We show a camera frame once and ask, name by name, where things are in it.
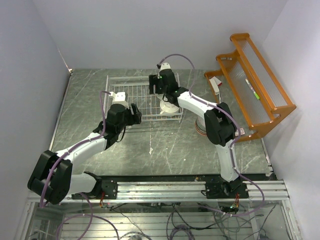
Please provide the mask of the white wire dish rack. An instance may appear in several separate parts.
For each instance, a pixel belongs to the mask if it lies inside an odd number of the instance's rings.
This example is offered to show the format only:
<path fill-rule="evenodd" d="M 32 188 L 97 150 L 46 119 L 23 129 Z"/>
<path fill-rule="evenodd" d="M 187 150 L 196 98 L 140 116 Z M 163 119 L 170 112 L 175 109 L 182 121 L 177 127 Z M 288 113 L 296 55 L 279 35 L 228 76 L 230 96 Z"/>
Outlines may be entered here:
<path fill-rule="evenodd" d="M 149 92 L 149 77 L 145 76 L 117 76 L 106 78 L 106 91 L 125 92 L 129 105 L 136 104 L 142 113 L 143 122 L 181 121 L 184 110 L 179 109 L 176 115 L 161 115 L 160 101 L 155 94 Z"/>

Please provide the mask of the white handled bowl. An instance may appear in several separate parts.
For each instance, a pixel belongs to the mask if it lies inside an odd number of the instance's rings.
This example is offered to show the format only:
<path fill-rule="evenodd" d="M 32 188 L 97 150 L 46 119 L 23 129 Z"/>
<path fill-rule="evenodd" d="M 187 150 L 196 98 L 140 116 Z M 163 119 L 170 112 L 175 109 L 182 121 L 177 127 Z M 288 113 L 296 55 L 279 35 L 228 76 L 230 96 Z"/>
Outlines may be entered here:
<path fill-rule="evenodd" d="M 159 105 L 160 115 L 176 115 L 180 111 L 180 108 L 178 106 L 164 100 L 161 100 Z"/>

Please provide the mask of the grey blue bowl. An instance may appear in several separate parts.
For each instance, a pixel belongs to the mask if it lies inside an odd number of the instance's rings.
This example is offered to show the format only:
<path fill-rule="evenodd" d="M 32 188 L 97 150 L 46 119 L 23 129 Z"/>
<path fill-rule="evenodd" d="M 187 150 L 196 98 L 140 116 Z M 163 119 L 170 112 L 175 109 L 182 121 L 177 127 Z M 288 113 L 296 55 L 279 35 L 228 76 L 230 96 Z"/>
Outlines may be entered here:
<path fill-rule="evenodd" d="M 196 121 L 195 121 L 196 127 L 202 131 L 202 132 L 206 132 L 206 124 L 205 124 L 205 120 L 201 117 L 197 117 Z"/>

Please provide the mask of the green patterned bowl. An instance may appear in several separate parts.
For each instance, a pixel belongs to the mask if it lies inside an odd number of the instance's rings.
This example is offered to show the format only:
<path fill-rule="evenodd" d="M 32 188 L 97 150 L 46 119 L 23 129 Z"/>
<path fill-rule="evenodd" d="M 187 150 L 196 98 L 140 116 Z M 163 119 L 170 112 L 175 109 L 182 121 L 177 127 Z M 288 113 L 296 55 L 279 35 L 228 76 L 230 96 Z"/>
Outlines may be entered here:
<path fill-rule="evenodd" d="M 156 96 L 158 99 L 160 99 L 160 100 L 161 100 L 161 99 L 163 98 L 163 96 L 164 96 L 164 95 L 163 95 L 163 94 L 156 94 L 155 96 Z"/>

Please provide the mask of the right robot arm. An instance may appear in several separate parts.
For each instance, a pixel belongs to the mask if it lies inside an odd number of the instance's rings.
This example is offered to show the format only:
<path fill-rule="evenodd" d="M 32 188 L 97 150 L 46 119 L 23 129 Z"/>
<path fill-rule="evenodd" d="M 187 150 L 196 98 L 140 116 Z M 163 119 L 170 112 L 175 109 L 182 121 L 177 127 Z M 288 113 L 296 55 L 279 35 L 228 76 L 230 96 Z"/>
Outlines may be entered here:
<path fill-rule="evenodd" d="M 148 76 L 149 93 L 162 94 L 166 101 L 196 114 L 204 120 L 208 140 L 216 146 L 220 162 L 221 194 L 233 197 L 241 185 L 239 168 L 235 156 L 236 125 L 229 106 L 222 102 L 216 104 L 205 101 L 192 94 L 187 88 L 180 87 L 171 69 L 160 70 Z"/>

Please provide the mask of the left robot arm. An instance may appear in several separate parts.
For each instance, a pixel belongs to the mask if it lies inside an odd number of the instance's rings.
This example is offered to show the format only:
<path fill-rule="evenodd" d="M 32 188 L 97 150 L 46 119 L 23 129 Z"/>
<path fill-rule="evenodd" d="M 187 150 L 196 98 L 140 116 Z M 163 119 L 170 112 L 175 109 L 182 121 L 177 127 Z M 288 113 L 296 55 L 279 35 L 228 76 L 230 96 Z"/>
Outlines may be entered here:
<path fill-rule="evenodd" d="M 119 143 L 127 126 L 142 122 L 142 113 L 135 103 L 129 107 L 112 104 L 103 120 L 82 141 L 66 149 L 44 151 L 28 180 L 27 188 L 40 196 L 40 203 L 60 203 L 67 195 L 85 194 L 96 199 L 105 194 L 103 179 L 91 172 L 73 174 L 73 167 Z"/>

